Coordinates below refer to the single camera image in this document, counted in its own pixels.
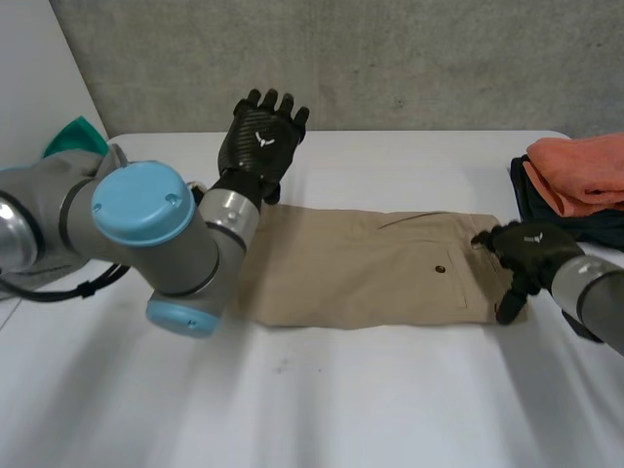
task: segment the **blue joint cap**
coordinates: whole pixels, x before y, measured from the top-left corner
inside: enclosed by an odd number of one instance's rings
[[[162,300],[147,302],[146,314],[152,324],[194,338],[207,338],[219,323],[218,317],[203,310]]]
[[[91,209],[97,229],[130,247],[163,244],[184,230],[195,203],[184,180],[156,161],[120,168],[96,188]]]

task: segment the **teal cloth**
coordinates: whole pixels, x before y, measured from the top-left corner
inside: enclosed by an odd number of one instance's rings
[[[68,149],[84,149],[106,156],[108,144],[84,117],[78,117],[62,129],[46,148],[43,157]]]

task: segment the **folded orange cloth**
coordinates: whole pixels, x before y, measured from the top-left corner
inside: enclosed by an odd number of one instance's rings
[[[526,155],[528,178],[559,216],[624,210],[624,134],[541,138]]]

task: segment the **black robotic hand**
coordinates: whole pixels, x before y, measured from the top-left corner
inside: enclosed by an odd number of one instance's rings
[[[293,162],[294,151],[305,137],[310,111],[301,107],[291,118],[293,96],[285,94],[275,110],[277,91],[269,90],[260,105],[260,92],[252,90],[234,108],[234,122],[218,152],[218,170],[244,171],[258,177],[262,198],[280,200],[280,180]]]
[[[560,227],[543,221],[511,222],[484,231],[472,240],[494,252],[500,264],[514,273],[511,289],[496,311],[496,321],[511,324],[527,303],[529,294],[550,290],[561,266],[583,255]]]

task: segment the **khaki pants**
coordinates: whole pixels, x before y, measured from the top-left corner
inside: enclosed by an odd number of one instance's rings
[[[511,275],[470,240],[483,214],[262,207],[238,312],[269,326],[493,323]]]

